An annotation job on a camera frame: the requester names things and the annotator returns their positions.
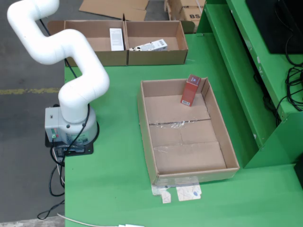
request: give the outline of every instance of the warehouse floor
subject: warehouse floor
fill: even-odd
[[[58,91],[64,82],[63,62],[45,66],[29,56],[7,21],[6,11],[15,1],[0,3],[0,227],[62,226],[63,221],[57,222],[57,218],[46,223],[4,223],[34,219],[63,199],[48,192],[54,163],[44,146],[45,108],[58,103]],[[79,12],[81,3],[61,0],[59,10],[44,22],[110,19]],[[162,0],[150,0],[145,20],[168,20]],[[53,190],[62,191],[59,179],[54,179]],[[64,213],[64,207],[50,216],[56,212]]]

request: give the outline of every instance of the open cardboard box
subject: open cardboard box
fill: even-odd
[[[129,51],[128,65],[184,64],[188,52],[179,21],[126,21],[128,48],[164,39],[167,51]]]
[[[47,27],[52,35],[65,30],[75,29],[85,35],[89,44],[104,66],[127,65],[127,36],[124,21],[119,20],[65,20],[50,21]],[[110,28],[121,28],[124,51],[111,51]],[[67,58],[71,66],[77,66],[72,58]]]
[[[139,120],[153,185],[222,180],[240,168],[208,79],[201,80],[191,107],[180,103],[185,84],[141,82]]]

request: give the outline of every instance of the green table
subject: green table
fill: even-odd
[[[208,77],[240,166],[258,149],[214,35],[186,39],[185,65],[106,67],[110,89],[91,103],[100,124],[95,152],[66,158],[66,216],[104,226],[302,226],[303,191],[292,165],[242,168],[232,179],[201,184],[200,200],[179,202],[174,188],[172,203],[152,195],[137,112],[141,80]],[[65,79],[72,79],[68,68]]]

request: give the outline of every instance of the small red box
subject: small red box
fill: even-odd
[[[181,103],[191,106],[193,104],[195,94],[200,84],[201,78],[190,75],[186,81],[186,85],[181,98]]]

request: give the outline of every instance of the white product box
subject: white product box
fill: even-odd
[[[110,34],[110,45],[112,51],[123,51],[124,45],[123,45],[122,29],[110,28],[109,34]]]
[[[167,51],[167,44],[163,39],[136,46],[129,49],[130,51]]]

